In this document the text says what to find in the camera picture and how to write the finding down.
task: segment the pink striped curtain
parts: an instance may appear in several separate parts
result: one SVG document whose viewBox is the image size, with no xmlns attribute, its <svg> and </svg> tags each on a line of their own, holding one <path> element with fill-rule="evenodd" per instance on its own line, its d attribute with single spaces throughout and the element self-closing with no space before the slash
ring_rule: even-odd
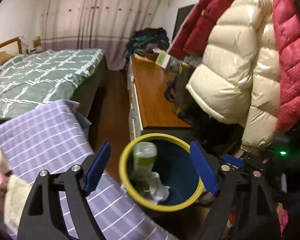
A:
<svg viewBox="0 0 300 240">
<path fill-rule="evenodd" d="M 124 67 L 125 44 L 151 25 L 160 0 L 40 0 L 36 33 L 44 50 L 100 48 L 109 69 Z"/>
</svg>

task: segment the bedside table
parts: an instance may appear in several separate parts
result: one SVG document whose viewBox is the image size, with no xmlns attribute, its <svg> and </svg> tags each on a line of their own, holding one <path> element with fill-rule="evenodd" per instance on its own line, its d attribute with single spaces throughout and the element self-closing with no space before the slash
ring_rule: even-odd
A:
<svg viewBox="0 0 300 240">
<path fill-rule="evenodd" d="M 170 134 L 187 143 L 194 140 L 191 126 L 173 114 L 173 103 L 164 97 L 167 81 L 173 77 L 174 72 L 155 63 L 130 57 L 127 73 L 130 140 L 147 133 Z"/>
</svg>

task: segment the wooden headboard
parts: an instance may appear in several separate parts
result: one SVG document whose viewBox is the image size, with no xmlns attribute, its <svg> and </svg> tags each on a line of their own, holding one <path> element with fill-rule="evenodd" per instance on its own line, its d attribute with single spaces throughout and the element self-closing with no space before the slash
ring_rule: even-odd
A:
<svg viewBox="0 0 300 240">
<path fill-rule="evenodd" d="M 19 53 L 22 54 L 22 47 L 21 47 L 21 40 L 19 39 L 19 37 L 16 37 L 16 38 L 13 38 L 9 41 L 5 41 L 3 43 L 0 44 L 0 49 L 4 46 L 7 46 L 13 42 L 17 42 L 18 43 L 18 50 L 19 50 Z"/>
</svg>

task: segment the blue strap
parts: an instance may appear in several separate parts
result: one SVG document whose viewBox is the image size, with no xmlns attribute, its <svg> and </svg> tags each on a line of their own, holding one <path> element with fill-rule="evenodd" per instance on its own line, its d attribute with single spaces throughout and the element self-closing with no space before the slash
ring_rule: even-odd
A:
<svg viewBox="0 0 300 240">
<path fill-rule="evenodd" d="M 91 192 L 96 190 L 110 158 L 110 154 L 110 143 L 106 142 L 86 174 L 86 183 L 83 191 L 85 191 L 87 195 L 90 195 Z"/>
<path fill-rule="evenodd" d="M 174 102 L 175 98 L 172 95 L 172 91 L 173 90 L 173 83 L 171 81 L 167 82 L 167 89 L 164 92 L 164 97 L 169 101 L 169 102 Z"/>
<path fill-rule="evenodd" d="M 231 155 L 225 154 L 223 155 L 222 159 L 226 162 L 226 163 L 230 163 L 233 166 L 236 166 L 238 168 L 244 167 L 244 161 L 241 159 L 238 159 L 236 157 L 233 157 Z"/>
<path fill-rule="evenodd" d="M 219 191 L 216 174 L 213 172 L 212 168 L 204 157 L 202 148 L 197 142 L 192 142 L 190 144 L 190 157 L 193 165 L 199 173 L 205 189 L 215 196 Z"/>
</svg>

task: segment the bed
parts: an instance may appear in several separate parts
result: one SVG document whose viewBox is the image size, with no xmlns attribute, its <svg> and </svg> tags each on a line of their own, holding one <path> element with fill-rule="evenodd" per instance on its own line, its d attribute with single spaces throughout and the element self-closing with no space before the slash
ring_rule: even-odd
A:
<svg viewBox="0 0 300 240">
<path fill-rule="evenodd" d="M 0 50 L 15 42 L 19 54 L 0 65 L 0 124 L 58 99 L 80 103 L 79 112 L 87 117 L 106 71 L 103 51 L 47 50 L 24 56 L 18 37 L 0 44 Z"/>
</svg>

